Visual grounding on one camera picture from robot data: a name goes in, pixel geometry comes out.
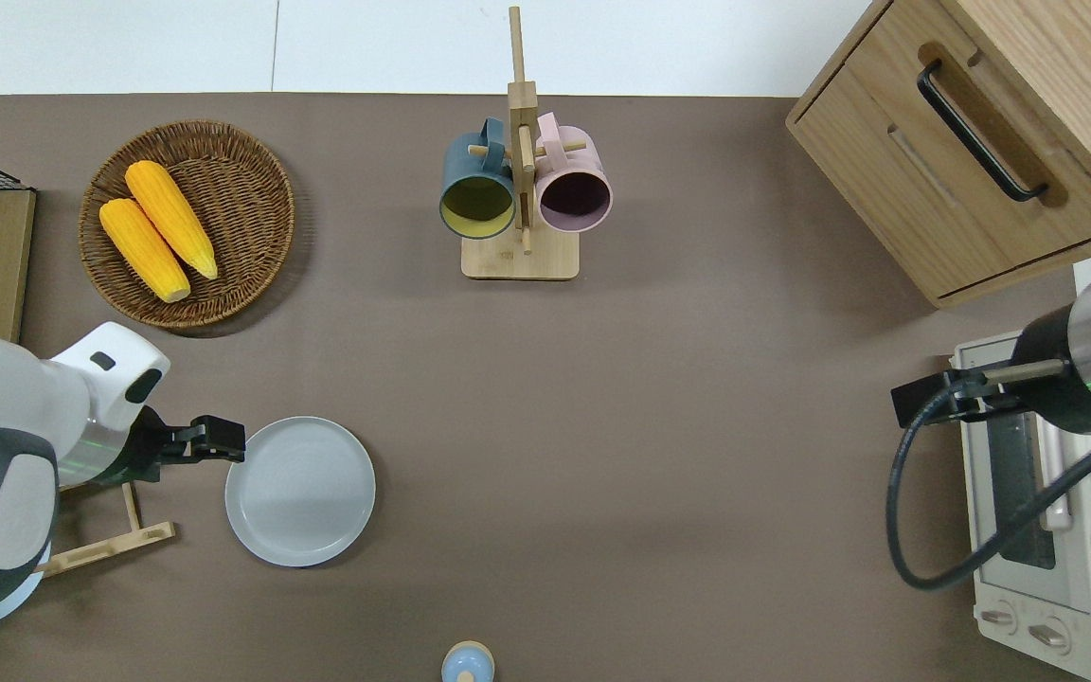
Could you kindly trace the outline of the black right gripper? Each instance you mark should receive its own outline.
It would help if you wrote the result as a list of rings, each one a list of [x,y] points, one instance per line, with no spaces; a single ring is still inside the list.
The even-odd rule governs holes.
[[[1039,316],[1019,333],[1016,366],[1064,361],[1060,375],[1018,383],[1014,393],[1026,407],[1060,430],[1091,435],[1091,308],[1064,306]]]

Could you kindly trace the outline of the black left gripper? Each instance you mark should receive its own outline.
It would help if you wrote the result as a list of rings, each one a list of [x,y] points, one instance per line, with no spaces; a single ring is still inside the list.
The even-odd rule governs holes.
[[[187,442],[177,438],[183,430],[165,423],[151,407],[142,407],[118,455],[116,484],[159,483],[164,467],[190,463]]]

